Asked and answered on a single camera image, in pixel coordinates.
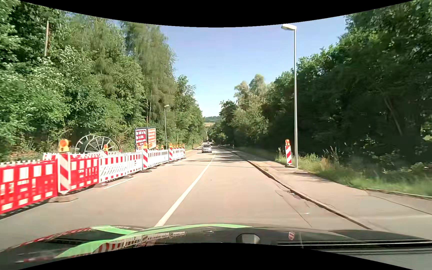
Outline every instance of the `barrier base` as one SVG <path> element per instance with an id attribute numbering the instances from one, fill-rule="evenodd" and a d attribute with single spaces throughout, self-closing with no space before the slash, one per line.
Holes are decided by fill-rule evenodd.
<path id="1" fill-rule="evenodd" d="M 108 185 L 107 182 L 101 182 L 101 183 L 97 183 L 95 185 L 93 185 L 93 187 L 106 187 Z"/>
<path id="2" fill-rule="evenodd" d="M 78 196 L 76 194 L 66 194 L 62 196 L 52 197 L 49 199 L 48 202 L 70 202 L 78 199 Z"/>

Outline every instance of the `asphalt road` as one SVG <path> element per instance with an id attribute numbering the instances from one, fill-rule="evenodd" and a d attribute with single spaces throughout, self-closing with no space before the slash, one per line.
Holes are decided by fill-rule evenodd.
<path id="1" fill-rule="evenodd" d="M 214 147 L 186 159 L 0 219 L 0 249 L 96 225 L 272 224 L 362 229 L 288 193 L 250 163 Z"/>

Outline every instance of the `construction barrier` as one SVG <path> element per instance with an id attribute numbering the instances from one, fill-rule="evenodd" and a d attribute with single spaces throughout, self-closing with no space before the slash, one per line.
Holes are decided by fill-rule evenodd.
<path id="1" fill-rule="evenodd" d="M 168 162 L 168 150 L 149 150 L 148 166 L 154 167 Z"/>
<path id="2" fill-rule="evenodd" d="M 58 194 L 56 160 L 0 164 L 0 214 L 55 197 Z"/>
<path id="3" fill-rule="evenodd" d="M 128 174 L 134 174 L 143 169 L 143 152 L 138 150 L 136 152 L 125 153 L 128 155 Z"/>
<path id="4" fill-rule="evenodd" d="M 185 157 L 180 145 L 71 154 L 68 144 L 60 141 L 59 152 L 44 153 L 43 160 L 0 163 L 0 214 Z"/>
<path id="5" fill-rule="evenodd" d="M 128 156 L 125 154 L 99 157 L 99 182 L 128 175 Z"/>
<path id="6" fill-rule="evenodd" d="M 173 158 L 175 161 L 180 160 L 184 157 L 184 149 L 177 148 L 173 150 Z"/>

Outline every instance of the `sky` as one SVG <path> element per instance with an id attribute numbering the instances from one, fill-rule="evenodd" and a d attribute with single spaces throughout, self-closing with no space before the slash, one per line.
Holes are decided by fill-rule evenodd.
<path id="1" fill-rule="evenodd" d="M 291 23 L 297 26 L 296 56 L 319 53 L 338 42 L 345 18 L 338 16 Z M 195 98 L 204 117 L 219 115 L 220 101 L 233 100 L 234 87 L 256 74 L 266 83 L 293 67 L 294 35 L 281 25 L 252 27 L 160 26 L 177 55 L 176 76 L 195 85 Z"/>

